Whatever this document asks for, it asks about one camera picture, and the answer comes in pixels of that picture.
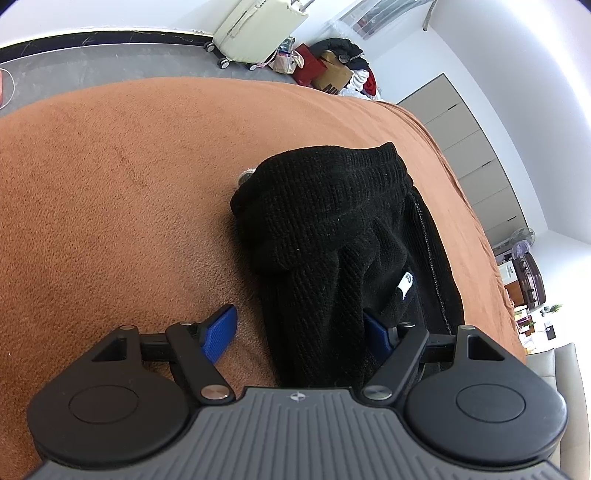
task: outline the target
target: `gray floor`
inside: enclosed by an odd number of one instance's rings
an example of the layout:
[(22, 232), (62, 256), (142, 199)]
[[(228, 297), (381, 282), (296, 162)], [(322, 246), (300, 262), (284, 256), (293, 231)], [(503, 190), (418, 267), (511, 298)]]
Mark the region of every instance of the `gray floor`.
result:
[[(0, 67), (12, 73), (15, 93), (0, 110), (6, 115), (29, 103), (58, 93), (123, 80), (151, 77), (229, 77), (246, 80), (274, 80), (294, 83), (291, 76), (268, 67), (250, 72), (245, 66), (217, 67), (217, 57), (203, 47), (165, 44), (119, 44), (68, 48), (11, 60)], [(12, 93), (5, 72), (4, 103)]]

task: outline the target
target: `metal screw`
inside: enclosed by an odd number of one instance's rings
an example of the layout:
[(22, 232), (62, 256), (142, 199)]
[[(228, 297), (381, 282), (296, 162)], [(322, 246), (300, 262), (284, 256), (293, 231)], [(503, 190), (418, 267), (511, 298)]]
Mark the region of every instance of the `metal screw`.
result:
[(201, 389), (201, 396), (208, 400), (223, 400), (230, 396), (230, 389), (226, 385), (207, 385)]
[(368, 385), (361, 392), (370, 400), (387, 400), (392, 396), (392, 390), (383, 385)]

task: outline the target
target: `black baseboard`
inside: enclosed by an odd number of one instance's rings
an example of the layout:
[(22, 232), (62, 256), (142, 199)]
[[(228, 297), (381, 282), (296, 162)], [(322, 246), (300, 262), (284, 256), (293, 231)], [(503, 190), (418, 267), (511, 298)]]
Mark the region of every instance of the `black baseboard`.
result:
[(209, 35), (174, 31), (150, 30), (101, 30), (77, 32), (52, 37), (36, 38), (16, 45), (0, 48), (0, 63), (21, 59), (29, 55), (63, 48), (86, 45), (110, 45), (117, 43), (168, 43), (173, 45), (195, 45), (203, 47), (212, 40)]

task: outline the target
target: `white clothing tag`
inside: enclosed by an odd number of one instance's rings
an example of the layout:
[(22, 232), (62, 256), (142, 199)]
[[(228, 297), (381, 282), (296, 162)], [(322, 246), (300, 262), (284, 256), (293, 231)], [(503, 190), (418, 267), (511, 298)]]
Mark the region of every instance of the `white clothing tag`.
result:
[(413, 275), (409, 272), (406, 272), (402, 277), (402, 280), (398, 284), (398, 288), (402, 291), (402, 299), (406, 298), (406, 294), (410, 290), (410, 287), (413, 286)]

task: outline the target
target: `orange bed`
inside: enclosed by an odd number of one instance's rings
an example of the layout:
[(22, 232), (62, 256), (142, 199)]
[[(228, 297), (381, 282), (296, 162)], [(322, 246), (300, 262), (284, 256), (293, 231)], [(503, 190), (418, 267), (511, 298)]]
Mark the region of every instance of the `orange bed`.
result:
[(439, 229), (465, 321), (523, 359), (482, 227), (440, 150), (395, 105), (282, 83), (150, 79), (56, 96), (0, 119), (0, 478), (38, 462), (31, 396), (108, 331), (239, 312), (218, 368), (274, 375), (233, 230), (236, 178), (311, 145), (392, 141)]

